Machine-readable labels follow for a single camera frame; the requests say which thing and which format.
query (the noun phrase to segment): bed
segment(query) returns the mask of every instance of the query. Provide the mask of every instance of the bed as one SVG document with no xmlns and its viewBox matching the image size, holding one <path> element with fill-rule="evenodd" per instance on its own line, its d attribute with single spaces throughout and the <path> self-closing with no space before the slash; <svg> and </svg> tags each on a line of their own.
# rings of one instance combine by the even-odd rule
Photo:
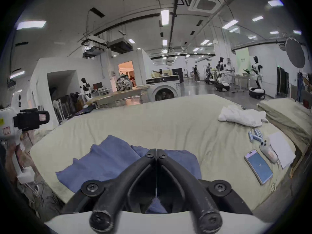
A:
<svg viewBox="0 0 312 234">
<path fill-rule="evenodd" d="M 222 107 L 230 104 L 235 103 L 217 95 L 198 95 L 99 109 L 60 125 L 30 153 L 46 183 L 66 203 L 74 193 L 58 181 L 55 172 L 86 155 L 92 144 L 100 144 L 108 135 L 149 149 L 188 150 L 196 155 L 203 179 L 228 181 L 253 210 L 281 182 L 287 169 L 270 163 L 260 152 L 259 142 L 249 141 L 249 127 L 218 121 Z M 263 123 L 260 130 L 265 135 L 280 131 L 271 123 Z M 292 141 L 282 134 L 295 152 Z M 252 149 L 259 151 L 273 171 L 273 178 L 262 186 L 243 158 Z"/>
<path fill-rule="evenodd" d="M 257 106 L 259 110 L 267 113 L 270 123 L 277 126 L 294 142 L 297 151 L 291 169 L 292 176 L 310 148 L 312 114 L 292 98 L 262 100 Z"/>
</svg>

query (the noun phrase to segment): blue cloth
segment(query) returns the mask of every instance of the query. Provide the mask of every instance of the blue cloth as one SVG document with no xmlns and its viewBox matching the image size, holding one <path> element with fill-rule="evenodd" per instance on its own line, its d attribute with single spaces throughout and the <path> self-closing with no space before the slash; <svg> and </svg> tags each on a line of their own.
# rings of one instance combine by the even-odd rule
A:
<svg viewBox="0 0 312 234">
<path fill-rule="evenodd" d="M 76 193 L 85 181 L 91 179 L 105 181 L 116 178 L 148 151 L 147 148 L 130 146 L 122 139 L 109 135 L 99 146 L 93 144 L 87 155 L 80 159 L 73 158 L 73 164 L 63 171 L 56 172 L 56 175 L 63 185 Z M 194 154 L 188 151 L 164 151 L 195 178 L 201 179 L 199 164 Z M 166 210 L 155 198 L 146 213 L 166 213 Z"/>
</svg>

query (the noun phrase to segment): white towel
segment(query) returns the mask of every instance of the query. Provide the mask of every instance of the white towel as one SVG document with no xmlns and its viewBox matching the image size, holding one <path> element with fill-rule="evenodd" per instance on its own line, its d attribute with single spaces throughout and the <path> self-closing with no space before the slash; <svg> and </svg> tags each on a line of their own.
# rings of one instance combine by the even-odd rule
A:
<svg viewBox="0 0 312 234">
<path fill-rule="evenodd" d="M 242 110 L 236 105 L 223 107 L 218 120 L 235 122 L 248 127 L 259 127 L 262 125 L 262 122 L 268 122 L 265 111 Z"/>
<path fill-rule="evenodd" d="M 287 168 L 296 158 L 295 154 L 280 132 L 269 135 L 271 147 L 277 154 L 282 169 Z"/>
</svg>

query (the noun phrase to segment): washing machine door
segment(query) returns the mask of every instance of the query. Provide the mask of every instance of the washing machine door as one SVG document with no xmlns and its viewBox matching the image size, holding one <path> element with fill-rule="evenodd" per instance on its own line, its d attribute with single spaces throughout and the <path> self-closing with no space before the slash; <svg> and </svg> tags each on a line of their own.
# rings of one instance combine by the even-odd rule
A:
<svg viewBox="0 0 312 234">
<path fill-rule="evenodd" d="M 172 99 L 176 98 L 177 91 L 168 85 L 162 85 L 158 86 L 152 93 L 151 96 L 151 101 L 159 101 L 159 100 L 164 100 L 164 99 Z"/>
</svg>

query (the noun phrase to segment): sticker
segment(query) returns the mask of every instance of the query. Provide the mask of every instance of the sticker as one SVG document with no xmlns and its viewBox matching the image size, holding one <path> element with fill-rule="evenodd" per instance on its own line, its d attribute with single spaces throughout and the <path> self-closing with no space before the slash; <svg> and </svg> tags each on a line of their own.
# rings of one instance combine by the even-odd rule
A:
<svg viewBox="0 0 312 234">
<path fill-rule="evenodd" d="M 3 134 L 4 134 L 4 135 L 9 135 L 9 134 L 11 133 L 10 127 L 2 128 L 2 130 L 3 130 Z"/>
<path fill-rule="evenodd" d="M 45 121 L 46 120 L 45 114 L 39 114 L 39 120 L 40 121 Z"/>
</svg>

